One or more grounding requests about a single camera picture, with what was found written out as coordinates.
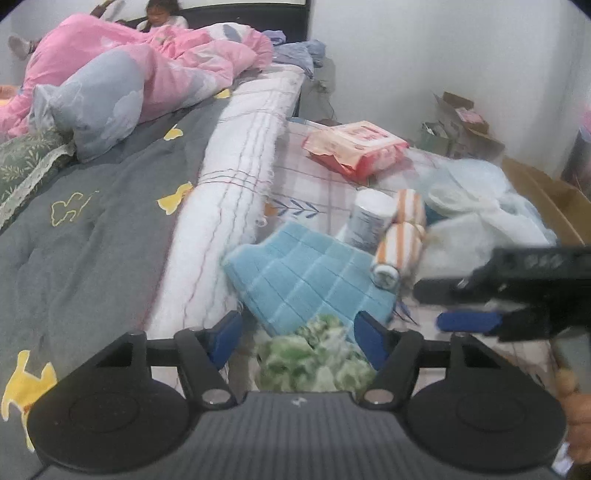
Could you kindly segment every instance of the finger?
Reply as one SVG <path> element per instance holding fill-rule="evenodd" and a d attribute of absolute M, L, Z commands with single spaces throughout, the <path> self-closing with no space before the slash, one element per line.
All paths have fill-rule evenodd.
<path fill-rule="evenodd" d="M 591 395 L 573 394 L 561 398 L 560 403 L 569 424 L 591 422 Z"/>
<path fill-rule="evenodd" d="M 577 376 L 572 370 L 560 369 L 556 373 L 556 390 L 559 397 L 568 397 L 577 390 Z"/>
<path fill-rule="evenodd" d="M 588 448 L 591 450 L 591 423 L 569 425 L 567 441 L 574 448 Z"/>
<path fill-rule="evenodd" d="M 579 465 L 591 463 L 591 448 L 569 447 L 569 457 Z"/>

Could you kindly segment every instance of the crumpled green fabric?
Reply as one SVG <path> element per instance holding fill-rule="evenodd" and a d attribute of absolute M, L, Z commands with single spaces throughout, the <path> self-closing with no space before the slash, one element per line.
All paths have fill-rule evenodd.
<path fill-rule="evenodd" d="M 258 348 L 258 388 L 280 392 L 350 391 L 361 395 L 376 372 L 346 335 L 338 317 L 318 315 L 292 335 L 263 343 Z"/>

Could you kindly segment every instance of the white wall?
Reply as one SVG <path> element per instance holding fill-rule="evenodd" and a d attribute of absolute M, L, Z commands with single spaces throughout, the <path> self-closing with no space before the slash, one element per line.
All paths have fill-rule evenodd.
<path fill-rule="evenodd" d="M 476 102 L 509 155 L 551 173 L 591 85 L 590 31 L 568 0 L 316 0 L 311 19 L 339 121 L 414 140 L 448 90 Z M 330 109 L 308 85 L 301 112 Z"/>

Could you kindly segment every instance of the gray comforter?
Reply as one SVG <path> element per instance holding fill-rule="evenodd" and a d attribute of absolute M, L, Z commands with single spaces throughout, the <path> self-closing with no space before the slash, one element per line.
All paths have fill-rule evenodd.
<path fill-rule="evenodd" d="M 0 479 L 41 467 L 22 423 L 32 402 L 145 326 L 178 214 L 158 200 L 196 184 L 226 104 L 206 100 L 140 125 L 103 156 L 64 170 L 0 235 Z"/>

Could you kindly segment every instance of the blue cleaning mop pad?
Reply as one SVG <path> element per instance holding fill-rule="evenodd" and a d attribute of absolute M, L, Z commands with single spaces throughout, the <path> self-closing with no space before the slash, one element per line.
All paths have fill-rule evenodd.
<path fill-rule="evenodd" d="M 366 310 L 382 324 L 396 295 L 369 277 L 373 257 L 305 226 L 288 222 L 259 245 L 242 245 L 223 261 L 241 300 L 270 335 L 288 335 L 318 314 L 353 320 Z"/>

